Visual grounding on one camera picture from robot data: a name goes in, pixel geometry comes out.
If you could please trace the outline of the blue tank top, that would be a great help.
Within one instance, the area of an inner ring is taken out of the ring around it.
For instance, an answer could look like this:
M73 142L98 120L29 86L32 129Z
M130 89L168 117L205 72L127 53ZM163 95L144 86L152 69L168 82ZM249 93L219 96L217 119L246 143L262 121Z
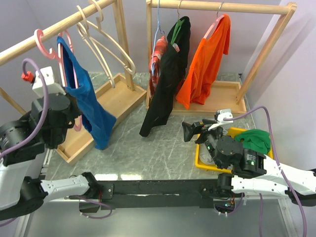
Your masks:
M66 91L76 98L82 112L82 125L93 137L95 148L103 150L108 146L117 119L97 101L89 73L78 63L65 40L58 36L57 44L63 50Z

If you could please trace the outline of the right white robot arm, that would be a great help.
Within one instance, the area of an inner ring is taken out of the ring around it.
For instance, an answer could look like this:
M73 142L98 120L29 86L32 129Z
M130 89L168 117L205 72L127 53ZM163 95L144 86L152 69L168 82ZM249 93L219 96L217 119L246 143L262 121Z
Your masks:
M211 161L218 169L231 169L220 174L216 191L227 197L230 193L264 193L289 197L302 206L316 204L316 174L277 163L264 153L245 148L243 143L224 133L227 121L204 119L192 124L183 122L184 141L198 135L196 144L206 147Z

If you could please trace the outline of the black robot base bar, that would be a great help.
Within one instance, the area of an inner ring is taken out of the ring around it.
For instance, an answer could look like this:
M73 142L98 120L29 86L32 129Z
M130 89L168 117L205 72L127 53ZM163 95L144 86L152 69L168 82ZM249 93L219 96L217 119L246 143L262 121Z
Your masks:
M217 179L98 181L98 187L81 195L101 200L113 209L151 207L213 208L213 203L234 197Z

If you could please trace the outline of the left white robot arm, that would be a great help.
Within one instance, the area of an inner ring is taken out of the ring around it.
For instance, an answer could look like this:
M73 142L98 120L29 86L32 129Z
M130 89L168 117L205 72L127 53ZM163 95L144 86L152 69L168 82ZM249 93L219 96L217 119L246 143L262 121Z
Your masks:
M101 186L90 172L62 180L46 181L26 173L37 155L56 149L73 128L79 109L74 98L51 93L32 102L19 120L0 128L0 219L34 212L44 203L67 196L94 198Z

